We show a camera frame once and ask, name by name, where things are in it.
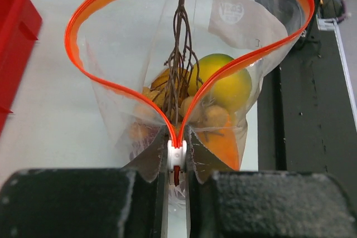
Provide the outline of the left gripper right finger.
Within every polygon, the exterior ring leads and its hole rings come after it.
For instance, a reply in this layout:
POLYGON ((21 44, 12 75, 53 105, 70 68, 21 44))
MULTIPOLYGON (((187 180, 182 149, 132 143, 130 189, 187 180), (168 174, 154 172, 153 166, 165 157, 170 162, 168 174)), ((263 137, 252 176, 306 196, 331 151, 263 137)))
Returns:
POLYGON ((229 168, 186 127, 188 237, 355 237, 356 212, 332 176, 229 168))

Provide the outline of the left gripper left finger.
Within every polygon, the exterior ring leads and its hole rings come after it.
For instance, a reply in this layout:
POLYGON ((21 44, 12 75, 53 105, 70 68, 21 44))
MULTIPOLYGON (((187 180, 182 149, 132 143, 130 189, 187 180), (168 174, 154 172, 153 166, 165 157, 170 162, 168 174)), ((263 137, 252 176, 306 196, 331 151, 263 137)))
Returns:
POLYGON ((120 168, 31 168, 1 187, 2 237, 166 237, 167 128, 120 168))

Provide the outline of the orange red mango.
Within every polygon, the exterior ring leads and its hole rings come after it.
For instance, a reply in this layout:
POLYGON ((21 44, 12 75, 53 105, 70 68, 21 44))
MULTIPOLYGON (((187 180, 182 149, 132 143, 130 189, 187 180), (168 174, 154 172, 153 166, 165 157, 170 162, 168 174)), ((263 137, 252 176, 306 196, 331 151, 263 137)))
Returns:
POLYGON ((240 168, 240 156, 230 120, 222 128, 212 130, 197 128, 196 134, 203 145, 216 155, 222 162, 235 171, 240 168))

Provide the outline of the tan longan bunch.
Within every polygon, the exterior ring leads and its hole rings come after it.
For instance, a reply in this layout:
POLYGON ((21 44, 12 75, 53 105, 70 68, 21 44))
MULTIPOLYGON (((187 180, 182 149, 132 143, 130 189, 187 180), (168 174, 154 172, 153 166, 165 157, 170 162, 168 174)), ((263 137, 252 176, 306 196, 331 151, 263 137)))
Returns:
POLYGON ((142 94, 156 104, 178 138, 184 129, 193 127, 205 142, 229 137, 233 134, 232 122, 226 108, 216 97, 195 100, 195 95, 210 77, 212 69, 199 59, 193 49, 186 0, 178 0, 173 15, 173 49, 165 61, 164 71, 142 94))

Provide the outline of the green round orange fruit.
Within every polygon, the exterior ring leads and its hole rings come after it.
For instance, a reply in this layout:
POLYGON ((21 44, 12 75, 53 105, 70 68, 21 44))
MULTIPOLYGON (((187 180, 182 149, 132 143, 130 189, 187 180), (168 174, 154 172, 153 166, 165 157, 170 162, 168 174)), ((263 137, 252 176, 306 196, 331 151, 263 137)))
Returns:
MULTIPOLYGON (((188 94, 194 96, 216 71, 234 59, 226 54, 209 54, 194 65, 188 87, 188 94)), ((247 103, 252 90, 252 79, 247 69, 239 70, 214 83, 210 97, 228 112, 234 113, 247 103)))

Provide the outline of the clear zip top bag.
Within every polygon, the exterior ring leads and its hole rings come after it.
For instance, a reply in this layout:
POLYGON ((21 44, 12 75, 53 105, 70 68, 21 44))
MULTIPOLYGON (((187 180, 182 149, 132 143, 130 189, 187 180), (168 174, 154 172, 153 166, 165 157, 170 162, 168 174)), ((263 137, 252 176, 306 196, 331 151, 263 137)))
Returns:
POLYGON ((121 166, 163 130, 171 172, 194 145, 237 171, 263 78, 313 10, 313 0, 85 0, 65 50, 91 80, 121 166))

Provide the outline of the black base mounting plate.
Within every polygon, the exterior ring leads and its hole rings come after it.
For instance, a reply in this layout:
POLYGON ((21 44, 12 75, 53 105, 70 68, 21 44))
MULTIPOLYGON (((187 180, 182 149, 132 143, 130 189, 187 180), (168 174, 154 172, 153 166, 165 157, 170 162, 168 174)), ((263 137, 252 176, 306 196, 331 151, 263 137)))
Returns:
POLYGON ((356 109, 336 36, 312 20, 305 44, 264 78, 258 168, 328 173, 356 202, 356 109))

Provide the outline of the red plastic tray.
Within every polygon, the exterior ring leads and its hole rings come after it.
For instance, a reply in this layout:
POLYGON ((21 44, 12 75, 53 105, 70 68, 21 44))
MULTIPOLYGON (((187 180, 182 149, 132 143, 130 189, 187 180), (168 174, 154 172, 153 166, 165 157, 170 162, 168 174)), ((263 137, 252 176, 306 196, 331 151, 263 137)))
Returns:
POLYGON ((31 0, 1 0, 1 129, 42 25, 31 0))

